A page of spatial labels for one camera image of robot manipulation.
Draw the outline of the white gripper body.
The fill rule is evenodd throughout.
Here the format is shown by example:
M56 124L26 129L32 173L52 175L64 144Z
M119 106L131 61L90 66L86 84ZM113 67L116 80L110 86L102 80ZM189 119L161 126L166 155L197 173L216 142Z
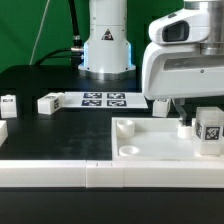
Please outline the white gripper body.
M149 100L224 95L224 55L201 55L196 44L150 43L143 57L142 92Z

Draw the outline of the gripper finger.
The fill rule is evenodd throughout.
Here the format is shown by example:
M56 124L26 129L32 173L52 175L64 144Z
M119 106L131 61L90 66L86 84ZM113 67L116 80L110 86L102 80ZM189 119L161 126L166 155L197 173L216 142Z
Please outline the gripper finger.
M173 105L176 109L176 111L179 114L179 122L182 126L191 126L192 125L192 119L187 115L184 105L185 100L184 99L173 99L172 100Z

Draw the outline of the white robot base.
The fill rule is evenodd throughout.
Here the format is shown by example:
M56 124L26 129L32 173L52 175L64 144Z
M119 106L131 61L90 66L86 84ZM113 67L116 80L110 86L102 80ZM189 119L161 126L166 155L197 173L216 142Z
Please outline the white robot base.
M89 0L90 36L84 43L80 74L98 80L135 75L126 38L127 0Z

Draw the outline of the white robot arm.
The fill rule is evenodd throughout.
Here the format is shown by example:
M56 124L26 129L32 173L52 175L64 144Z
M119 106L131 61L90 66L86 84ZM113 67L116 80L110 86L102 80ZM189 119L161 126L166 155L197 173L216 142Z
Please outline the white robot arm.
M142 92L155 117L174 105L185 119L185 99L224 95L224 0L183 1L149 25Z

